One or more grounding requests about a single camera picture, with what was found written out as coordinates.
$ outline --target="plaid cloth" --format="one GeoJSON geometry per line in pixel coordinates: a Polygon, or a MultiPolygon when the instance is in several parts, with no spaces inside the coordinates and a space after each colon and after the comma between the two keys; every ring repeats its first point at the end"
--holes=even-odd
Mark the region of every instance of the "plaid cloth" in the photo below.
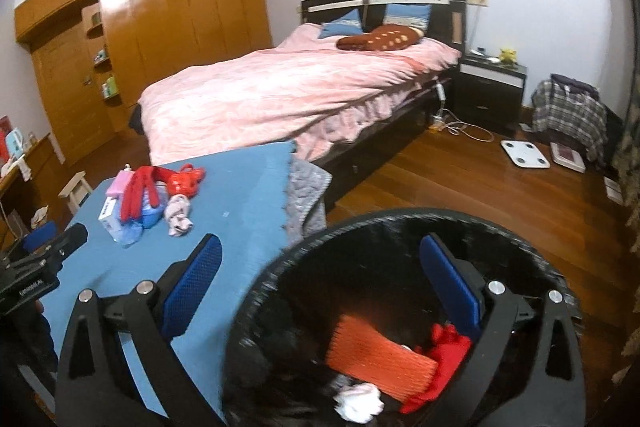
{"type": "Polygon", "coordinates": [[[552,80],[540,82],[531,101],[534,132],[554,129],[566,134],[585,146],[588,161],[604,163],[604,144],[607,142],[604,104],[587,94],[566,92],[552,80]]]}

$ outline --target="blue pillow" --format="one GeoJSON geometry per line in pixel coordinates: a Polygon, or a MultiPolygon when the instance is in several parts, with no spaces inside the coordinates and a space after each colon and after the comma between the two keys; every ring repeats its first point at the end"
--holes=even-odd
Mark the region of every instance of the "blue pillow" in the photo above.
{"type": "Polygon", "coordinates": [[[388,4],[382,23],[410,26],[426,33],[430,18],[430,4],[388,4]]]}
{"type": "Polygon", "coordinates": [[[334,35],[362,35],[363,33],[360,14],[358,9],[354,8],[347,15],[323,24],[318,38],[325,39],[334,35]]]}

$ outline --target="trash can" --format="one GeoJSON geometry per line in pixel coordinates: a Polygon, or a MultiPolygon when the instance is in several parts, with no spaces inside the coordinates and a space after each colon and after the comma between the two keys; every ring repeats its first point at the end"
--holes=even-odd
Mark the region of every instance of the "trash can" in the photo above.
{"type": "MultiPolygon", "coordinates": [[[[247,293],[226,346],[227,423],[345,425],[334,411],[331,386],[338,373],[324,363],[343,314],[363,317],[395,343],[428,347],[432,325],[447,320],[418,259],[420,241],[429,233],[436,233],[453,256],[471,262],[487,281],[501,281],[514,294],[535,302],[559,291],[580,335],[580,305],[562,274],[509,230],[434,208],[360,216],[284,251],[247,293]]],[[[530,337],[535,337],[531,329],[513,335],[479,415],[507,399],[513,378],[526,374],[519,369],[530,364],[523,352],[535,350],[530,337]]],[[[423,413],[401,415],[383,401],[379,424],[416,425],[423,413]]]]}

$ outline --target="brown pillow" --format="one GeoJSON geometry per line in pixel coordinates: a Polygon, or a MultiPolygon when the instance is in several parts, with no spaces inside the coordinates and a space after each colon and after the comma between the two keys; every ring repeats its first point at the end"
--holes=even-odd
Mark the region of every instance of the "brown pillow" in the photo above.
{"type": "Polygon", "coordinates": [[[424,36],[420,30],[399,24],[383,24],[371,33],[343,37],[335,43],[339,50],[390,52],[404,50],[424,36]]]}

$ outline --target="dark wooden headboard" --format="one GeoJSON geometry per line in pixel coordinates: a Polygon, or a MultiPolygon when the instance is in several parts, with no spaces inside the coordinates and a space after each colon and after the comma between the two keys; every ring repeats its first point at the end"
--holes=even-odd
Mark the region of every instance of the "dark wooden headboard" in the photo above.
{"type": "Polygon", "coordinates": [[[330,22],[353,10],[360,12],[365,31],[382,24],[387,3],[431,4],[427,37],[465,52],[466,0],[304,0],[300,3],[302,22],[330,22]]]}

